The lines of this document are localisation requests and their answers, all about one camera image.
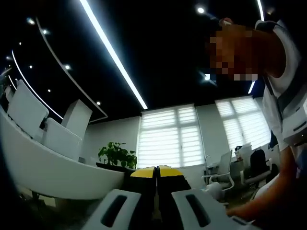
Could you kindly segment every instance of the potted plant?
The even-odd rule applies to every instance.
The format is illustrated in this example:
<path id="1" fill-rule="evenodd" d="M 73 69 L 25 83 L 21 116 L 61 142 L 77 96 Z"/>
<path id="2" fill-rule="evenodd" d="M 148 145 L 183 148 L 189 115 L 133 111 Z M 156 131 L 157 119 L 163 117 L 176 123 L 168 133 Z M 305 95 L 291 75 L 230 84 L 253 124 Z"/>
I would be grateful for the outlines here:
<path id="1" fill-rule="evenodd" d="M 125 172 L 126 168 L 135 169 L 137 157 L 134 155 L 135 151 L 127 151 L 123 149 L 121 146 L 126 143 L 118 143 L 118 142 L 109 142 L 106 147 L 102 147 L 98 153 L 99 160 L 101 161 L 101 157 L 107 157 L 107 160 L 104 159 L 104 163 L 96 163 L 98 167 Z"/>

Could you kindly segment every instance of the yellow object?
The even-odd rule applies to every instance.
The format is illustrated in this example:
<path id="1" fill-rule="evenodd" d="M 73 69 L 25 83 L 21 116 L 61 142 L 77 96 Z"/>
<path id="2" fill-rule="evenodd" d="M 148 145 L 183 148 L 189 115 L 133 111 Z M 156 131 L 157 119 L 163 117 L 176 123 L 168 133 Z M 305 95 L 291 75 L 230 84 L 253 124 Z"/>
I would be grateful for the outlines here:
<path id="1" fill-rule="evenodd" d="M 182 172 L 178 169 L 173 169 L 166 165 L 159 165 L 160 175 L 163 176 L 183 176 Z"/>
<path id="2" fill-rule="evenodd" d="M 144 169 L 139 169 L 132 173 L 130 177 L 142 177 L 142 178 L 152 178 L 153 177 L 153 172 L 154 172 L 154 166 L 153 167 L 148 167 Z"/>

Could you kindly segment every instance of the window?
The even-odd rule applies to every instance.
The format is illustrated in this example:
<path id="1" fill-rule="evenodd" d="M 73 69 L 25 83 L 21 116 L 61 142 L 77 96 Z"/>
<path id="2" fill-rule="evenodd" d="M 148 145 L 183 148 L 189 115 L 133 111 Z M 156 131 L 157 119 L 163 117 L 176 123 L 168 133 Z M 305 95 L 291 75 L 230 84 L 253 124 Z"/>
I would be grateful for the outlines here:
<path id="1" fill-rule="evenodd" d="M 216 101 L 216 106 L 223 120 L 230 150 L 247 143 L 251 143 L 254 150 L 270 142 L 270 129 L 252 97 Z"/>
<path id="2" fill-rule="evenodd" d="M 203 164 L 204 151 L 194 106 L 143 113 L 137 156 L 138 168 Z"/>

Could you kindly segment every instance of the person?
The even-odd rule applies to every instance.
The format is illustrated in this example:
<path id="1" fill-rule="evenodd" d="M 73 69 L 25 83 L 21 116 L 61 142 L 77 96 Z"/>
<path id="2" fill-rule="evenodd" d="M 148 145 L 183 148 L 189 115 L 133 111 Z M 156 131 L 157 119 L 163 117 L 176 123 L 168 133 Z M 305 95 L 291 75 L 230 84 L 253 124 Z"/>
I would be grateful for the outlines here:
<path id="1" fill-rule="evenodd" d="M 217 74 L 227 75 L 233 80 L 243 80 L 247 76 L 268 76 L 276 97 L 287 89 L 302 60 L 300 51 L 284 25 L 276 25 L 272 33 L 236 24 L 223 25 L 210 38 L 210 53 L 210 65 Z M 263 95 L 263 112 L 278 140 L 280 174 L 262 195 L 228 210 L 227 214 L 246 221 L 255 220 L 255 224 L 263 229 L 278 228 L 285 224 L 299 226 L 304 222 L 304 212 L 299 209 L 306 205 L 307 183 L 305 177 L 297 174 L 296 160 L 302 159 L 307 147 L 303 145 L 297 148 L 283 141 L 276 102 L 267 87 Z"/>

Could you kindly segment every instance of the green plant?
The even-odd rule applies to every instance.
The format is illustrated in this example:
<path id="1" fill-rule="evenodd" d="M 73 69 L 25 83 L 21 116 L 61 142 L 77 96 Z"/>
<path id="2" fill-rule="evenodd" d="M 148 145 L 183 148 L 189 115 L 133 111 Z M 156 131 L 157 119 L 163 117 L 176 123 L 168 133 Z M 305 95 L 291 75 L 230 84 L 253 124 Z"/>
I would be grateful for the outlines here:
<path id="1" fill-rule="evenodd" d="M 98 153 L 99 160 L 101 161 L 101 157 L 106 155 L 106 160 L 104 160 L 104 164 L 108 165 L 117 165 L 118 161 L 122 167 L 135 169 L 136 168 L 136 160 L 137 157 L 134 155 L 135 151 L 128 151 L 126 149 L 121 148 L 121 145 L 125 145 L 126 143 L 118 143 L 118 142 L 109 142 L 107 147 L 102 147 Z"/>

